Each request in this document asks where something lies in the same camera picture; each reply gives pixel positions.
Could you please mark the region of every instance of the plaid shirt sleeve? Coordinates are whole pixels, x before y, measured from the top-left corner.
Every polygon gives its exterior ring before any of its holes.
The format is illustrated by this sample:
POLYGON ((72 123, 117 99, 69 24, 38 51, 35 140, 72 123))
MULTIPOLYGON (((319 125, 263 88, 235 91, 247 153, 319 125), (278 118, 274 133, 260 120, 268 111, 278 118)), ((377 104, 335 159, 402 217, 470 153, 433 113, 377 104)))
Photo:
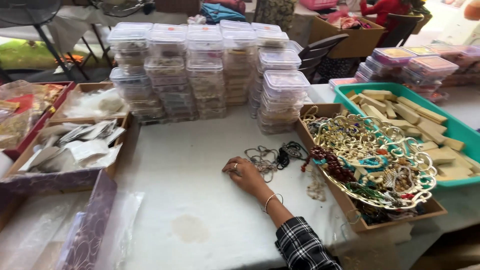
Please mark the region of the plaid shirt sleeve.
POLYGON ((303 217, 283 223, 275 245, 291 270, 342 270, 303 217))

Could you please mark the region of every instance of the teal plastic tray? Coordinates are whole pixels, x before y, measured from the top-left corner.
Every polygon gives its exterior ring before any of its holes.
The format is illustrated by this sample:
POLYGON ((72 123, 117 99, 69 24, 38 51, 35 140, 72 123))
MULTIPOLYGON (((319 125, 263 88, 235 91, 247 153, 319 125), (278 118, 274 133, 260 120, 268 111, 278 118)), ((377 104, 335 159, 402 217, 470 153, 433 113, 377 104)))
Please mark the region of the teal plastic tray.
MULTIPOLYGON (((465 143, 465 148, 463 152, 474 159, 477 162, 480 162, 480 133, 472 129, 471 127, 465 125, 459 119, 455 118, 453 115, 444 111, 442 108, 439 108, 437 105, 431 103, 430 101, 422 98, 417 93, 408 89, 407 87, 395 83, 365 83, 365 84, 351 84, 351 85, 338 85, 335 87, 335 103, 343 103, 345 108, 350 112, 355 114, 361 114, 363 117, 366 115, 360 112, 359 108, 354 105, 354 103, 348 99, 345 94, 354 90, 355 93, 361 93, 363 90, 388 90, 391 91, 394 95, 398 97, 405 97, 411 101, 417 103, 418 105, 429 109, 433 112, 436 112, 440 115, 445 116, 448 120, 443 123, 447 127, 447 131, 444 133, 444 136, 450 137, 455 140, 459 140, 465 143)), ((438 187, 454 187, 454 186, 465 186, 469 184, 480 183, 480 176, 470 177, 466 179, 458 179, 451 181, 437 181, 438 187)))

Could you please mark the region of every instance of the silver bangle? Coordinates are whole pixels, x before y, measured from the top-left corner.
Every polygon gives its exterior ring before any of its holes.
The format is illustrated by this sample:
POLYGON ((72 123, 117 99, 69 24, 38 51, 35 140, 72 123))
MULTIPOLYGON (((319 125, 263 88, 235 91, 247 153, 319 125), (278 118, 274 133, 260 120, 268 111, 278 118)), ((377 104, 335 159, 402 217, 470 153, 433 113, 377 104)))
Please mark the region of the silver bangle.
POLYGON ((268 198, 267 202, 265 203, 265 210, 262 210, 263 212, 265 212, 265 213, 268 214, 268 212, 267 212, 268 202, 269 202, 270 199, 271 199, 273 196, 275 196, 275 195, 280 195, 280 197, 282 197, 282 204, 283 204, 283 196, 282 196, 280 193, 275 193, 275 194, 271 195, 271 196, 268 198))

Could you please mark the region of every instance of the gold ornate tray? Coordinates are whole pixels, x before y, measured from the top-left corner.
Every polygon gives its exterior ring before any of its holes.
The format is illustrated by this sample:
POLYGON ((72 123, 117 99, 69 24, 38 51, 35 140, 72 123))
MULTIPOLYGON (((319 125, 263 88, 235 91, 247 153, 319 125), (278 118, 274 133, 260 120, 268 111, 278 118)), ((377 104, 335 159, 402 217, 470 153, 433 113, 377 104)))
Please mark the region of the gold ornate tray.
MULTIPOLYGON (((380 188, 378 191, 381 194, 387 194, 386 196, 394 196, 396 205, 392 205, 386 202, 385 199, 370 198, 354 193, 344 182, 338 181, 328 173, 326 164, 320 166, 322 173, 330 181, 354 199, 385 209, 411 209, 416 207, 418 203, 426 202, 427 199, 432 197, 430 191, 436 186, 435 175, 437 174, 437 170, 432 166, 432 159, 427 153, 422 152, 422 146, 416 139, 405 137, 404 132, 400 128, 392 126, 389 122, 380 121, 375 117, 361 117, 354 114, 350 114, 347 117, 337 116, 326 120, 320 125, 317 135, 314 136, 314 142, 324 149, 333 151, 344 166, 351 167, 349 161, 354 166, 358 164, 354 159, 341 157, 342 153, 349 153, 348 149, 355 149, 356 147, 362 149, 362 147, 365 147, 365 149, 374 148, 379 153, 386 153, 385 155, 389 157, 389 160, 386 161, 388 166, 400 168, 393 172, 392 170, 384 171, 385 177, 390 181, 387 183, 391 183, 393 178, 393 190, 389 186, 389 189, 384 193, 380 191, 380 188), (408 176, 401 175, 402 170, 406 171, 404 174, 408 174, 408 176), (406 190, 396 190, 396 184, 400 180, 407 182, 408 188, 406 190)), ((378 156, 370 157, 369 159, 374 160, 375 158, 378 158, 378 156)))

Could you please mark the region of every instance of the hand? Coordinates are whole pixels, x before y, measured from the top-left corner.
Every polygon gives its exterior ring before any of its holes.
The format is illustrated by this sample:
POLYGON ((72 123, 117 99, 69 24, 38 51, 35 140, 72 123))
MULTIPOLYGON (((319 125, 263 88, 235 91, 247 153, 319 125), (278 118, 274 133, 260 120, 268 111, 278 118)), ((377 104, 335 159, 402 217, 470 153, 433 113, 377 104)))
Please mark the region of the hand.
POLYGON ((230 159, 222 169, 222 172, 227 171, 230 178, 241 189, 257 197, 259 200, 267 194, 270 194, 269 196, 273 194, 258 172, 257 167, 248 160, 242 159, 241 157, 230 159))

